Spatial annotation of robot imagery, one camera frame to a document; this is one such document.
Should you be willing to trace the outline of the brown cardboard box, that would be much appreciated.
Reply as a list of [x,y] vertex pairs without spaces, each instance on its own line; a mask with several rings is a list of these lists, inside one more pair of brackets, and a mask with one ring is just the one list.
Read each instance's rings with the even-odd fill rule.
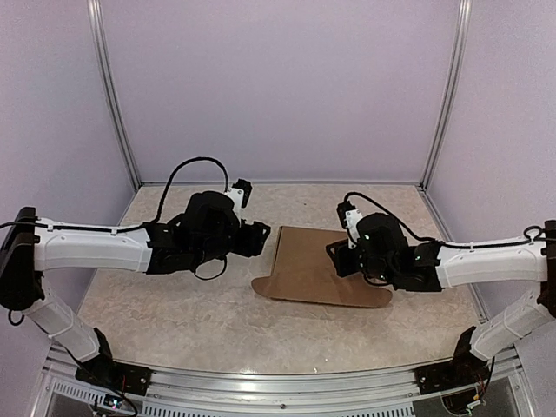
[[326,252],[343,237],[340,231],[280,227],[269,276],[251,281],[260,296],[349,308],[384,308],[393,298],[385,288],[370,286],[361,274],[340,278]]

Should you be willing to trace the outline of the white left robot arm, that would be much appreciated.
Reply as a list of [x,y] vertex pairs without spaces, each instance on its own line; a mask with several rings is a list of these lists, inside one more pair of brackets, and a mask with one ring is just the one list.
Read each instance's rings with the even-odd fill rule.
[[228,255],[261,254],[271,228],[240,217],[243,193],[205,191],[190,197],[185,211],[167,223],[96,227],[39,218],[32,207],[20,210],[1,246],[1,305],[30,318],[49,338],[86,364],[105,387],[122,369],[112,360],[103,333],[83,323],[43,280],[46,271],[66,268],[122,269],[170,275],[197,269]]

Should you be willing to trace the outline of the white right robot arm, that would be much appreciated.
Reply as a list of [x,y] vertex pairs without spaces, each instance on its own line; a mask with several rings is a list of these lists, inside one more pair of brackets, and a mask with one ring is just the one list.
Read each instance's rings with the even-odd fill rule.
[[555,319],[555,223],[529,227],[522,238],[452,243],[421,237],[412,246],[392,215],[344,213],[347,239],[326,251],[341,278],[360,273],[372,285],[432,293],[479,282],[532,281],[530,289],[489,321],[460,337],[444,376],[461,386],[499,351]]

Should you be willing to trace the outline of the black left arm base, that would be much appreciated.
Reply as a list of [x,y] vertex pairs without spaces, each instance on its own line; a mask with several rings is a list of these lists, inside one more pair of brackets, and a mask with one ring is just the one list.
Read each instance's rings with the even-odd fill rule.
[[105,335],[93,328],[99,341],[98,354],[88,361],[77,361],[76,379],[121,394],[145,396],[152,370],[115,361]]

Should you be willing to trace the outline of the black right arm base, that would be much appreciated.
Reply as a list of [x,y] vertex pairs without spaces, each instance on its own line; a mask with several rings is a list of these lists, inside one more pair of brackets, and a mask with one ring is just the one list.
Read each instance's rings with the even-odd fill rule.
[[471,336],[475,329],[472,326],[461,334],[451,359],[414,370],[420,394],[437,393],[487,380],[490,374],[488,361],[471,354]]

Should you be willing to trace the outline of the front aluminium frame rail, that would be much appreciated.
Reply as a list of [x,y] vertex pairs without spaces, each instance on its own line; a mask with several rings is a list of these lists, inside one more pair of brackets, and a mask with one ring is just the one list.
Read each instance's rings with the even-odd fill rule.
[[473,416],[534,416],[533,396],[514,348],[496,356],[487,379],[425,392],[418,366],[311,374],[233,374],[150,366],[143,390],[108,407],[111,392],[76,379],[63,348],[50,348],[26,411],[28,416],[428,416],[449,415],[446,404],[480,394]]

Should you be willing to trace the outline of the left aluminium frame post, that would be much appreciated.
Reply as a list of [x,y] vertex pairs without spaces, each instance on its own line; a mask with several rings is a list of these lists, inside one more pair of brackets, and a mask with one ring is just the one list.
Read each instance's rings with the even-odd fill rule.
[[102,4],[99,0],[88,0],[87,9],[96,60],[110,121],[115,131],[116,143],[122,154],[123,164],[129,182],[132,189],[136,192],[142,186],[142,180],[128,139],[121,106],[116,92],[116,85],[109,59],[108,42],[103,25]]

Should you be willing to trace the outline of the aluminium frame post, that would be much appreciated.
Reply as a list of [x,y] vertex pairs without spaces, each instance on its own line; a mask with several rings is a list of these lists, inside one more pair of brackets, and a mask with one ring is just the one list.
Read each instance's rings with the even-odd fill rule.
[[121,106],[116,92],[116,85],[109,59],[108,42],[103,25],[102,4],[99,0],[88,0],[87,9],[96,60],[110,121],[115,131],[116,143],[122,154],[123,164],[129,182],[132,189],[136,192],[142,186],[142,180],[128,139]]
[[445,141],[447,128],[457,94],[460,71],[464,62],[469,24],[472,14],[472,0],[460,0],[455,27],[453,47],[450,56],[447,80],[440,103],[440,113],[434,129],[434,137],[427,154],[427,160],[420,179],[420,189],[424,194],[430,189],[434,172],[440,160],[440,152]]

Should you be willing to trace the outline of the right aluminium frame post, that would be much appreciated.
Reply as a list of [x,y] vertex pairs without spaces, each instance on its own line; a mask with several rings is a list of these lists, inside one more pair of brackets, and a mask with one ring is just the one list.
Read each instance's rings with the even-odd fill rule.
[[460,0],[455,27],[453,47],[450,56],[447,80],[440,103],[440,113],[434,129],[434,137],[427,154],[427,160],[420,179],[420,189],[424,194],[430,189],[434,172],[440,160],[440,152],[445,141],[447,128],[457,94],[460,71],[464,62],[469,24],[472,14],[472,0]]

